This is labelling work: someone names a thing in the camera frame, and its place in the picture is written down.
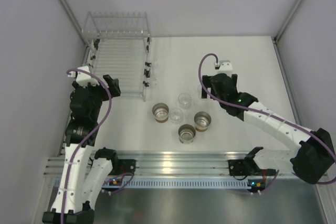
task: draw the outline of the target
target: glass cup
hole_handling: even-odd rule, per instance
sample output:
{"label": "glass cup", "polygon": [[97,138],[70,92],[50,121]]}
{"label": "glass cup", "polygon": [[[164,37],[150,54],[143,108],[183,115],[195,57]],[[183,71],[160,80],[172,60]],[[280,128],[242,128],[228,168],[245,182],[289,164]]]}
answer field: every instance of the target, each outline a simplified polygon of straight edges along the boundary
{"label": "glass cup", "polygon": [[182,93],[178,96],[178,103],[181,109],[187,110],[191,106],[191,96],[187,93]]}
{"label": "glass cup", "polygon": [[172,123],[180,124],[183,121],[183,112],[179,108],[173,108],[169,112],[169,119]]}

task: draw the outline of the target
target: perforated metal strip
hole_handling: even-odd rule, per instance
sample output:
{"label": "perforated metal strip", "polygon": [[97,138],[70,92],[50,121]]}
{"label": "perforated metal strip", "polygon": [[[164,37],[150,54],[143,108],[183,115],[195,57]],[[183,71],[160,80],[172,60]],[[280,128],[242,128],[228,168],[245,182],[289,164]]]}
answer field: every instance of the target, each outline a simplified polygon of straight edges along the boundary
{"label": "perforated metal strip", "polygon": [[[129,178],[124,178],[122,185],[128,180]],[[59,183],[60,179],[57,179],[55,187],[58,187]],[[119,188],[122,185],[105,185],[102,188]],[[127,188],[250,189],[251,187],[248,186],[247,179],[238,181],[227,178],[134,178],[127,185]]]}

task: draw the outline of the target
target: white wire rack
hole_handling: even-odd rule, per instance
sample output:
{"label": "white wire rack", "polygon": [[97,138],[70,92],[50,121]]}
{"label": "white wire rack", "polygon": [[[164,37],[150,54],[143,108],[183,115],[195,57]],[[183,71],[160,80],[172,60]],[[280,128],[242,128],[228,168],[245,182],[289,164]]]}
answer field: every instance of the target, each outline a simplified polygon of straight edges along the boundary
{"label": "white wire rack", "polygon": [[92,49],[94,74],[118,78],[121,95],[139,95],[145,101],[151,41],[146,13],[89,12],[82,33],[88,41],[100,40]]}

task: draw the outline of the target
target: gray floor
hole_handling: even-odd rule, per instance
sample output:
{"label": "gray floor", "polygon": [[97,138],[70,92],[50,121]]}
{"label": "gray floor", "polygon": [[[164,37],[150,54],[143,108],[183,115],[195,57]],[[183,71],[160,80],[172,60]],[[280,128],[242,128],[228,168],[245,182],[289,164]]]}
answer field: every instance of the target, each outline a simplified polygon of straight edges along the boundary
{"label": "gray floor", "polygon": [[262,196],[219,189],[126,189],[100,194],[95,224],[326,223],[316,188],[277,180]]}

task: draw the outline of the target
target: steel bowl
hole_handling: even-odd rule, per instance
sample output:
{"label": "steel bowl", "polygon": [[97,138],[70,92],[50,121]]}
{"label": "steel bowl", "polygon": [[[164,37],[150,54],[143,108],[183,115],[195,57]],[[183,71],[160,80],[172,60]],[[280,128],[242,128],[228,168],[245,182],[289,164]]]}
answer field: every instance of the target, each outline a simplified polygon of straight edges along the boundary
{"label": "steel bowl", "polygon": [[195,128],[197,131],[204,132],[211,124],[211,116],[206,112],[198,112],[194,116]]}
{"label": "steel bowl", "polygon": [[182,144],[191,144],[194,141],[196,130],[190,124],[182,125],[178,130],[178,137]]}
{"label": "steel bowl", "polygon": [[158,103],[154,105],[152,113],[157,122],[164,123],[168,120],[169,107],[164,103]]}

